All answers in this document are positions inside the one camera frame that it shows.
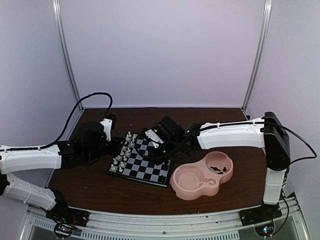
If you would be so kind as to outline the black and white chessboard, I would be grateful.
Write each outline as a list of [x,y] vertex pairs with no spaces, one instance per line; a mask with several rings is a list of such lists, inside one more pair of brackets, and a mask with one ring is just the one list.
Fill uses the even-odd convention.
[[[131,132],[132,137],[130,141],[127,141],[125,151],[120,152],[121,160],[118,160],[116,171],[110,171],[113,160],[108,167],[106,173],[115,177],[145,183],[149,185],[159,186],[167,188],[170,184],[170,178],[172,174],[172,160],[168,159],[162,164],[156,165],[153,162],[147,160],[148,150],[153,146],[148,138],[141,136],[138,133]],[[137,135],[134,141],[134,146],[129,146],[132,141],[133,135]],[[126,154],[127,148],[131,149],[130,154]],[[127,161],[123,161],[123,157],[127,156]],[[165,177],[165,182],[161,182],[161,176]]]

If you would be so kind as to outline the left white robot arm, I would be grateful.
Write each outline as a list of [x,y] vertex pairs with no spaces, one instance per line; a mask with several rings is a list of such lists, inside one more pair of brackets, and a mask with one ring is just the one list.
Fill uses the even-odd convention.
[[72,141],[56,141],[46,146],[0,148],[0,194],[52,211],[61,222],[72,218],[64,196],[58,190],[39,187],[14,175],[38,169],[90,167],[104,156],[119,155],[124,138],[112,136],[110,119],[81,125]]

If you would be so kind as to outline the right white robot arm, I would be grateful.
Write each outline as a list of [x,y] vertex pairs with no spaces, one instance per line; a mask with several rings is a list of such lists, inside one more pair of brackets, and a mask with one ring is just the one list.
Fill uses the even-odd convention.
[[230,157],[216,148],[253,147],[265,150],[266,178],[262,202],[256,210],[259,220],[268,220],[279,202],[285,172],[289,167],[290,139],[273,112],[252,120],[229,123],[193,123],[183,129],[165,116],[151,129],[143,130],[153,148],[150,160],[163,163],[180,153],[210,150],[195,163],[179,166],[171,175],[170,184],[178,198],[195,200],[214,196],[220,185],[229,181],[234,172]]

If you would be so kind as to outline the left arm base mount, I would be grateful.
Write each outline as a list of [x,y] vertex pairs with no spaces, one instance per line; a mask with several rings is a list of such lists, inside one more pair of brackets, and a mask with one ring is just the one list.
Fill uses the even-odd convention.
[[75,208],[45,210],[45,213],[54,222],[71,227],[86,227],[90,216],[88,211]]

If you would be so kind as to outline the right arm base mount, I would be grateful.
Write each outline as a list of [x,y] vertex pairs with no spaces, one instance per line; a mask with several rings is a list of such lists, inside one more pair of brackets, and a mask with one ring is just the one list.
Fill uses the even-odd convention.
[[244,209],[239,212],[242,226],[255,225],[271,221],[282,216],[282,211],[277,206],[258,206]]

